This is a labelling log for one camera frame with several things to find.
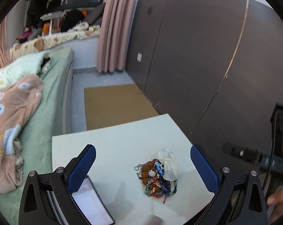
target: black bag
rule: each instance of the black bag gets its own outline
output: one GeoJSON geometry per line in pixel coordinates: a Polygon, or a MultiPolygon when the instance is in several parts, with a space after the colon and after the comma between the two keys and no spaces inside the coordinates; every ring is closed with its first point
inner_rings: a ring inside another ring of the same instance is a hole
{"type": "Polygon", "coordinates": [[[73,28],[77,23],[85,18],[84,14],[79,10],[72,10],[67,12],[64,22],[61,26],[61,32],[67,32],[73,28]]]}

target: hanging clothes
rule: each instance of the hanging clothes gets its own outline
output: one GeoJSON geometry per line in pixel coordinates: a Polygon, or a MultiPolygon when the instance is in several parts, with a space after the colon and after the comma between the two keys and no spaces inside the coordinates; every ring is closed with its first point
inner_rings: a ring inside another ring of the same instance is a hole
{"type": "Polygon", "coordinates": [[[60,6],[61,0],[31,0],[27,11],[26,26],[34,26],[35,28],[41,27],[40,17],[49,13],[53,8],[60,6]]]}

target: light green pillowcase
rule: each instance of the light green pillowcase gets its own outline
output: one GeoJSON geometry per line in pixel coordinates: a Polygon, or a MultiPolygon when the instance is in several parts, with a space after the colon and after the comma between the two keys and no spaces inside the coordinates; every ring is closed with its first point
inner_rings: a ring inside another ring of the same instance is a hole
{"type": "Polygon", "coordinates": [[[48,57],[49,51],[31,53],[18,58],[8,66],[0,69],[0,91],[15,84],[21,78],[29,74],[38,74],[44,57],[48,57]]]}

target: cardboard sheet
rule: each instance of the cardboard sheet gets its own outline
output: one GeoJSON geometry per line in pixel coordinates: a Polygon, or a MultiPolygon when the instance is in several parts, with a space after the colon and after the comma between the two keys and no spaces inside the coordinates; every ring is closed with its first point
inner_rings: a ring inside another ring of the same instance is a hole
{"type": "Polygon", "coordinates": [[[84,101],[88,130],[159,115],[135,84],[86,88],[84,101]]]}

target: white table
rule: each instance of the white table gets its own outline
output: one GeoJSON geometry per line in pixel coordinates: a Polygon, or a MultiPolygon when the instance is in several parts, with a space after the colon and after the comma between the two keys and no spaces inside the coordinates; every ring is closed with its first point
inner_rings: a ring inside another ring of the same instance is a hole
{"type": "Polygon", "coordinates": [[[182,225],[213,198],[190,160],[192,144],[168,114],[82,133],[55,136],[52,167],[65,167],[87,144],[95,146],[96,160],[88,175],[116,224],[142,225],[148,215],[165,224],[182,225]],[[160,199],[144,194],[134,166],[157,157],[163,147],[181,163],[177,193],[160,199]]]}

